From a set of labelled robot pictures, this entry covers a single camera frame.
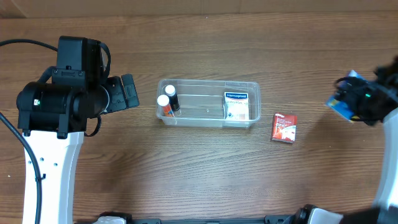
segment clear plastic container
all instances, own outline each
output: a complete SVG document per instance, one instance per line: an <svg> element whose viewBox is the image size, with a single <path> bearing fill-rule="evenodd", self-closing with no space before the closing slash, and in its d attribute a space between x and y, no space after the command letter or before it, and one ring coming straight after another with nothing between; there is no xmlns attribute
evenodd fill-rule
<svg viewBox="0 0 398 224"><path fill-rule="evenodd" d="M174 112L175 117L167 117L164 116L162 107L156 103L156 115L166 125L248 128L260 120L261 93L256 82L161 80L156 98L165 94L167 85L176 88L180 109ZM224 92L248 93L249 120L231 121L224 118Z"/></svg>

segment white bottle cap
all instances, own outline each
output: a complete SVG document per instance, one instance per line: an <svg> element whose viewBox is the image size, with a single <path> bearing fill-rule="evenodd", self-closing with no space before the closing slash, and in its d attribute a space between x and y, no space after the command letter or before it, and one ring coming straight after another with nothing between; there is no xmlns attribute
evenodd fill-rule
<svg viewBox="0 0 398 224"><path fill-rule="evenodd" d="M160 106L167 106L169 103L169 97L166 95L160 95L157 98L157 104Z"/></svg>
<svg viewBox="0 0 398 224"><path fill-rule="evenodd" d="M175 94L175 88L172 85L167 85L165 91L167 96L174 96Z"/></svg>

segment wooden table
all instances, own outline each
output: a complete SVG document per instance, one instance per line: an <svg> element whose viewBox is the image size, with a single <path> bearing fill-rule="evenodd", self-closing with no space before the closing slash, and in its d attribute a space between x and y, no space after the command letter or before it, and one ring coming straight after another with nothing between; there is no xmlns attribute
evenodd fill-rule
<svg viewBox="0 0 398 224"><path fill-rule="evenodd" d="M336 212L371 205L382 126L349 124L324 103L347 71L373 79L376 65L391 61L396 24L396 12L0 19L0 38L97 39L111 50L111 74L134 74L141 105L104 116L99 134L85 139L75 220L110 210L164 220L263 217L306 203ZM17 94L55 64L43 47L0 49L0 110L14 125ZM166 127L155 117L163 78L258 82L261 120L251 129ZM296 143L270 141L275 112L298 116ZM3 125L0 136L0 223L20 223L24 151Z"/></svg>

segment red card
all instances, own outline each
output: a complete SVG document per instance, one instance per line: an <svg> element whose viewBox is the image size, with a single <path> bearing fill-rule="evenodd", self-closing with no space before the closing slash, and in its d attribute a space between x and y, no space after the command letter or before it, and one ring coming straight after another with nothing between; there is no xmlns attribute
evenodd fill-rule
<svg viewBox="0 0 398 224"><path fill-rule="evenodd" d="M296 138L297 116L276 113L272 126L272 140L293 143Z"/></svg>

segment small bottle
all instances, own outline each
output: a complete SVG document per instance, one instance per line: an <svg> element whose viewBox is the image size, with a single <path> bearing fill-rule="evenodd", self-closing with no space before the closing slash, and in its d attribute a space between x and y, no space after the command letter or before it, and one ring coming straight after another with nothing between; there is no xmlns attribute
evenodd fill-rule
<svg viewBox="0 0 398 224"><path fill-rule="evenodd" d="M174 117L174 113L169 103L169 98L166 95L160 95L157 98L157 104L163 108L164 116Z"/></svg>
<svg viewBox="0 0 398 224"><path fill-rule="evenodd" d="M180 109L180 103L178 103L178 97L177 97L177 92L175 91L175 87L172 85L167 85L165 91L166 95L169 96L172 110L178 111Z"/></svg>

